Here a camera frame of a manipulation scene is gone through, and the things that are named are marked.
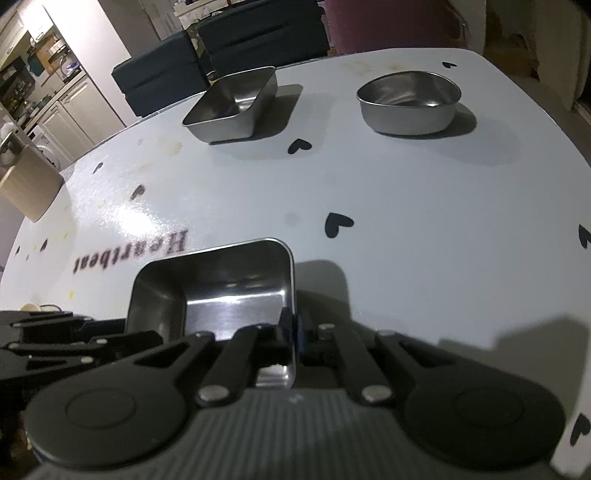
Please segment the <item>white cabinet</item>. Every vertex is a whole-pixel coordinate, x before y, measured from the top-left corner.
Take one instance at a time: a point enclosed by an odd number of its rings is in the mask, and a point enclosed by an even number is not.
[[[53,26],[41,0],[24,0],[17,12],[25,28],[36,42],[41,40]]]
[[[60,102],[43,115],[38,125],[47,138],[71,157],[70,161],[78,160],[94,146]]]
[[[60,98],[60,102],[94,144],[102,142],[124,127],[88,77],[70,88]]]
[[[4,27],[0,33],[0,69],[5,67],[14,47],[17,46],[26,31],[27,29],[23,26],[18,15],[14,15]]]

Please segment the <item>black heart print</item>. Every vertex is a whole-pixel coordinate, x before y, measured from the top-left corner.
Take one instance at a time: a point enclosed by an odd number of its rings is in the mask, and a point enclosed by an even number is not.
[[[307,142],[306,140],[302,140],[301,138],[296,138],[294,140],[294,142],[287,149],[287,152],[289,153],[289,155],[293,155],[299,149],[309,150],[311,148],[312,148],[312,144],[311,143]]]
[[[355,222],[352,218],[349,218],[346,215],[341,215],[340,213],[330,212],[324,222],[324,232],[328,238],[334,238],[339,234],[340,226],[350,227],[354,224]]]
[[[579,225],[579,242],[583,248],[587,248],[587,244],[591,242],[591,233],[583,225]]]
[[[581,435],[587,435],[589,432],[591,432],[591,423],[589,423],[589,419],[582,413],[579,413],[577,420],[574,422],[573,431],[570,434],[570,446],[574,447],[579,440],[579,437]]]

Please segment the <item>metal tray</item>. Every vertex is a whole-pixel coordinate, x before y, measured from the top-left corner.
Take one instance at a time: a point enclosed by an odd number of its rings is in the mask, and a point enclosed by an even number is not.
[[[277,325],[296,312],[288,246],[265,238],[147,264],[135,277],[125,331],[154,330],[164,342],[208,330],[227,340],[241,327]],[[257,385],[288,388],[295,363],[259,371]]]
[[[277,94],[275,67],[261,67],[220,78],[183,119],[207,143],[249,138],[263,109]]]

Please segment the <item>screw head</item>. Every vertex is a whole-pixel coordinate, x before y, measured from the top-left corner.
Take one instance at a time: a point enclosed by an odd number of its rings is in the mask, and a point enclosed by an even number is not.
[[[220,401],[229,395],[230,391],[223,385],[206,385],[199,389],[199,398],[203,401]]]
[[[368,385],[361,391],[361,396],[369,403],[377,403],[390,398],[392,390],[386,385]]]

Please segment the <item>table surface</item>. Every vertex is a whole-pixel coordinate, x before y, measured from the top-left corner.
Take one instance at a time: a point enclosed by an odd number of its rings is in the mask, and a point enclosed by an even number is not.
[[[444,134],[394,138],[364,123],[357,89],[402,70],[460,86]],[[591,171],[552,119],[466,50],[334,57],[277,78],[254,140],[197,140],[181,125],[193,97],[70,166],[43,218],[22,224],[0,308],[123,317],[146,263],[273,237],[293,252],[300,305],[322,319],[350,316],[524,375],[569,415],[591,407],[591,251],[579,238]],[[297,138],[311,148],[289,154]],[[330,212],[355,224],[328,238]]]

